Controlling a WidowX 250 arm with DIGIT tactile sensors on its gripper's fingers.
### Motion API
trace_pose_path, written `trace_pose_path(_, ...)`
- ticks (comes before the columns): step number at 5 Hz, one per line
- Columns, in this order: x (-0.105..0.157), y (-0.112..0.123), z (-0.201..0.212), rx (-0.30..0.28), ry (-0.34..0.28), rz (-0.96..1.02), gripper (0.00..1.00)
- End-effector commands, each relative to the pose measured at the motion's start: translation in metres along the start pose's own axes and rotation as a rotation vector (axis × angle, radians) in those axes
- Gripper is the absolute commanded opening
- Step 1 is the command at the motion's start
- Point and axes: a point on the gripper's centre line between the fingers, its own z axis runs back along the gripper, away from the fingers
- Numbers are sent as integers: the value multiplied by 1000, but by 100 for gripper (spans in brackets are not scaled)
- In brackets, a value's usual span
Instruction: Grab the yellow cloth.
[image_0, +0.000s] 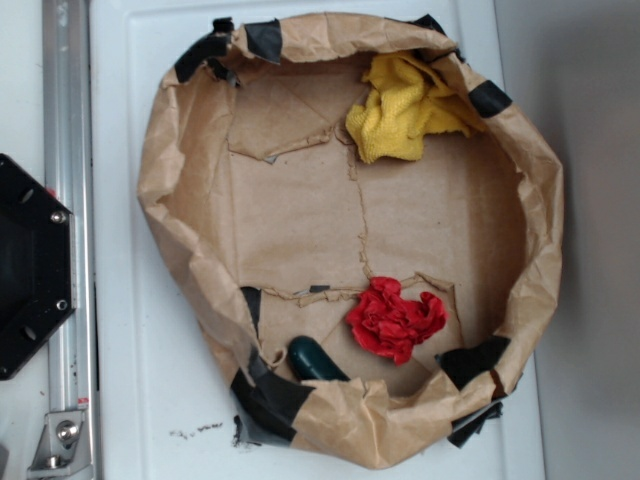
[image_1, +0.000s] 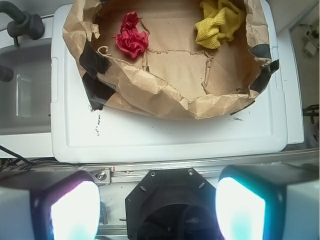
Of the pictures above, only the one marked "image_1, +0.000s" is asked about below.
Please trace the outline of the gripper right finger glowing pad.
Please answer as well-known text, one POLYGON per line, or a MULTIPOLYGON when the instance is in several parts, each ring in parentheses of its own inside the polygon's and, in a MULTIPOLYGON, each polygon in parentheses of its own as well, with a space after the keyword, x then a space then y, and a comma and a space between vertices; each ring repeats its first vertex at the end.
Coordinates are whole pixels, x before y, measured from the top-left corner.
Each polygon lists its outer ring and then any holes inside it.
POLYGON ((218 180, 215 211, 227 240, 318 240, 317 164, 233 164, 218 180))

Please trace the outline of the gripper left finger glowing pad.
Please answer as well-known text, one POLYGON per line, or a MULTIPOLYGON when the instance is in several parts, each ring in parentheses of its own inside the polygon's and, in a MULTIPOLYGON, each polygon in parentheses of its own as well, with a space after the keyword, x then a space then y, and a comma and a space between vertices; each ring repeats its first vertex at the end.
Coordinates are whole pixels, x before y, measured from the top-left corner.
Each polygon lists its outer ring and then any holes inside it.
POLYGON ((94 240, 101 197, 92 176, 79 171, 0 174, 2 240, 94 240))

